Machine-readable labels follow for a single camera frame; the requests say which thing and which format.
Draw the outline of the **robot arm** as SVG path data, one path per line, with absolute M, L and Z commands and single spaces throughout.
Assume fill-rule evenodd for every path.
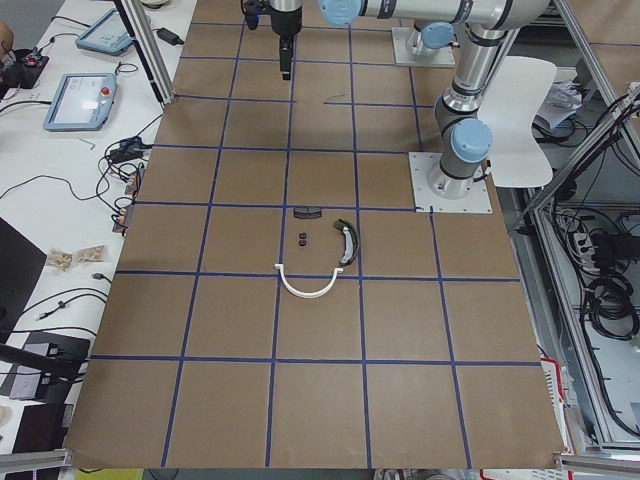
M 461 26 L 461 52 L 447 88 L 435 103 L 434 114 L 443 152 L 427 175 L 439 197 L 464 197 L 478 167 L 493 146 L 490 127 L 477 117 L 494 72 L 506 54 L 505 40 L 536 20 L 544 1 L 321 1 L 326 23 L 342 27 L 360 17 L 380 21 L 410 19 L 414 23 L 411 47 L 418 53 L 439 50 Z

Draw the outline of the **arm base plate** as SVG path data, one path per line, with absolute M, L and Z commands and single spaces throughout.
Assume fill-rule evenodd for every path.
M 491 214 L 492 206 L 482 168 L 457 180 L 440 169 L 441 153 L 410 152 L 415 210 L 421 213 Z
M 453 68 L 454 27 L 435 22 L 424 27 L 393 27 L 395 63 L 400 66 Z

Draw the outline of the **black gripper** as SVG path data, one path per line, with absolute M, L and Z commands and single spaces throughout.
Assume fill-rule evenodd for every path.
M 271 18 L 271 29 L 279 37 L 281 76 L 284 81 L 290 81 L 295 39 L 302 28 L 302 2 L 248 0 L 242 2 L 242 13 L 250 30 L 257 29 L 262 15 Z

